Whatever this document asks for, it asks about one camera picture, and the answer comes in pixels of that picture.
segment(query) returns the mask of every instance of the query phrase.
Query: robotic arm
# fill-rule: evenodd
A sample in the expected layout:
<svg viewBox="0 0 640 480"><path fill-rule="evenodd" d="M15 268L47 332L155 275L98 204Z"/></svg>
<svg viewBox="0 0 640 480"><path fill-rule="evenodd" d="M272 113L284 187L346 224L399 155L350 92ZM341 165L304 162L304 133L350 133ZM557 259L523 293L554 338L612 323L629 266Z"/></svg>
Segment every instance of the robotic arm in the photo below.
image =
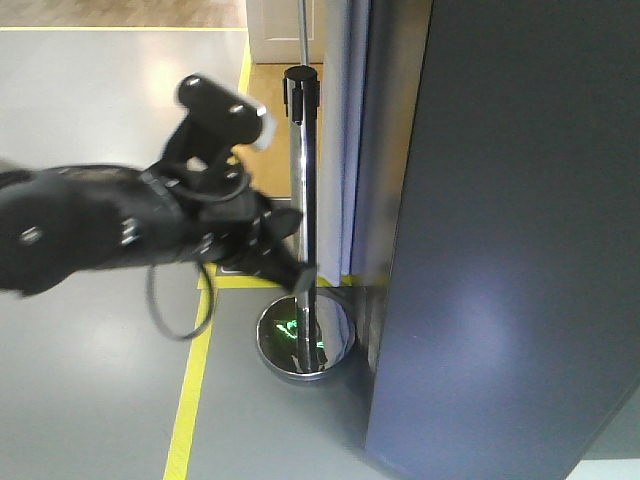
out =
<svg viewBox="0 0 640 480"><path fill-rule="evenodd" d="M315 265L283 239L299 211L250 187L232 147L268 146L267 109L199 75L178 100L188 113L144 171L83 165L0 173L0 289L34 295L78 270L215 262L308 289Z"/></svg>

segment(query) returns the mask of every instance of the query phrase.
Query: gray wall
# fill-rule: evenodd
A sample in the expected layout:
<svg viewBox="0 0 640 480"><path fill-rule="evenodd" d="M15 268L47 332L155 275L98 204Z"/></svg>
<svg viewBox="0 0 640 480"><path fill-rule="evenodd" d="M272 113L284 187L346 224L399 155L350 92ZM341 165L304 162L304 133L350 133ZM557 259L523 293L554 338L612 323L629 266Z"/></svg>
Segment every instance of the gray wall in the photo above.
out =
<svg viewBox="0 0 640 480"><path fill-rule="evenodd" d="M565 478L635 389L638 25L434 3L367 441L410 477Z"/></svg>

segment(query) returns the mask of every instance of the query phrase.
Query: wooden floor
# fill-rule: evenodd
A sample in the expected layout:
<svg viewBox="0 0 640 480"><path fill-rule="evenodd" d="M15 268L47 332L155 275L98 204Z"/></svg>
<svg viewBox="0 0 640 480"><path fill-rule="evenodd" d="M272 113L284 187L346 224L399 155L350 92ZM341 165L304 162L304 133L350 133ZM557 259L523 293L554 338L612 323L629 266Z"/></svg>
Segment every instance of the wooden floor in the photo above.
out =
<svg viewBox="0 0 640 480"><path fill-rule="evenodd" d="M246 26L244 0L0 0L0 27Z"/></svg>

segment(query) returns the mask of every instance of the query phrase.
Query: chrome pole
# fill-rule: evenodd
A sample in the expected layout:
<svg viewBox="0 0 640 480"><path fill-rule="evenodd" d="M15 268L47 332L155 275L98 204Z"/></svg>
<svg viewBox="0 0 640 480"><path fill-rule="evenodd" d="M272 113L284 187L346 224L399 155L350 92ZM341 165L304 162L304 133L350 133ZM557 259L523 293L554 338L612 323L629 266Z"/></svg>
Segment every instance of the chrome pole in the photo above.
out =
<svg viewBox="0 0 640 480"><path fill-rule="evenodd" d="M302 65L309 65L309 34L307 33L307 0L298 0L298 31Z"/></svg>
<svg viewBox="0 0 640 480"><path fill-rule="evenodd" d="M320 83L308 65L305 1L299 1L300 51L303 65L288 68L284 96L289 119L291 206L302 212L294 251L301 261L316 264L317 132ZM258 350L265 363L293 380L321 378L349 353L355 327L342 306L319 296L314 282L308 291L272 303L258 320Z"/></svg>
<svg viewBox="0 0 640 480"><path fill-rule="evenodd" d="M298 260L316 263L318 72L299 65L285 71L291 160L291 204L303 214L294 236ZM304 373L317 370L316 285L296 296L298 360Z"/></svg>

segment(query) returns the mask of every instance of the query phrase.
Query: black cable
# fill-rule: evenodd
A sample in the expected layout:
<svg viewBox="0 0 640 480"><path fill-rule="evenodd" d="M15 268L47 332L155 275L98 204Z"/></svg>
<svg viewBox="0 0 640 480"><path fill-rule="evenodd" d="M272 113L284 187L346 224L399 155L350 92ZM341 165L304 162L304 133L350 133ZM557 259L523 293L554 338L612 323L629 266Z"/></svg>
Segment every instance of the black cable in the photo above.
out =
<svg viewBox="0 0 640 480"><path fill-rule="evenodd" d="M171 330L167 324L165 323L162 315L160 314L160 310L158 309L158 302L156 301L156 292L155 292L155 265L151 264L149 269L147 270L147 306L149 308L149 313L151 314L151 318L153 323L155 323L160 333L167 337L170 340L175 341L187 341L193 340L194 338L202 335L205 330L211 325L213 321L213 307L214 307L214 293L213 293L213 279L207 268L204 266L202 262L196 262L197 268L202 274L204 278L205 284L207 285L207 313L205 314L204 319L193 331L187 333L186 335L180 335Z"/></svg>
<svg viewBox="0 0 640 480"><path fill-rule="evenodd" d="M196 202L202 203L223 203L228 202L229 200L233 200L237 196L241 195L251 184L251 175L248 173L242 174L242 181L238 188L236 188L233 192L228 193L226 195L211 195L207 193L196 193L192 192L188 188L183 187L179 183L172 184L165 181L165 186L172 192L175 193L178 197L186 198L187 200L194 200Z"/></svg>

